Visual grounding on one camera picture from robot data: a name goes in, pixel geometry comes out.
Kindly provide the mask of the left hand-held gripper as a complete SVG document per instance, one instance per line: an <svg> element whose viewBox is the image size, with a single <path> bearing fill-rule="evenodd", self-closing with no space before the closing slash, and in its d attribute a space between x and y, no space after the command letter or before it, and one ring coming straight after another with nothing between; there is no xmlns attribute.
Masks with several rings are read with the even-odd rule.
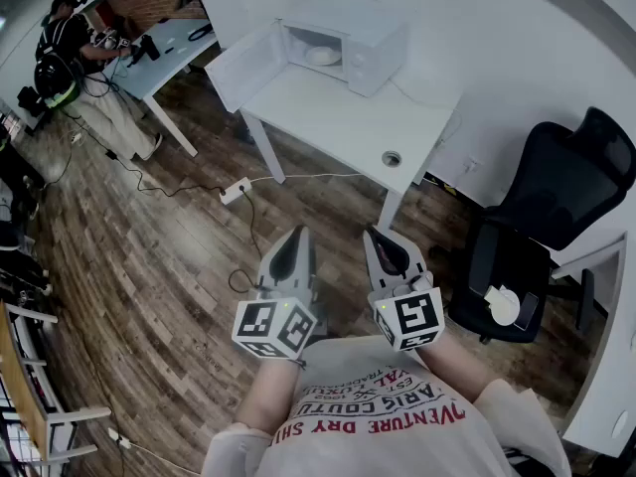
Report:
<svg viewBox="0 0 636 477"><path fill-rule="evenodd" d="M302 231L305 278L298 262ZM260 262L255 296L238 304L232 340L259 359L298 359L319 325L315 300L314 239L296 226Z"/></svg>

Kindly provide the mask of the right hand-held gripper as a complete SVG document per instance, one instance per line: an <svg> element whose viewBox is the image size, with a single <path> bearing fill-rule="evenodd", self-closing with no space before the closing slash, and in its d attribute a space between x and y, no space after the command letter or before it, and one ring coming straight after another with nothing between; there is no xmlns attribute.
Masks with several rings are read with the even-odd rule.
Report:
<svg viewBox="0 0 636 477"><path fill-rule="evenodd" d="M419 247L392 230L363 230L367 271L372 284L372 318L395 352L436 341L444 330L440 289L425 269Z"/></svg>

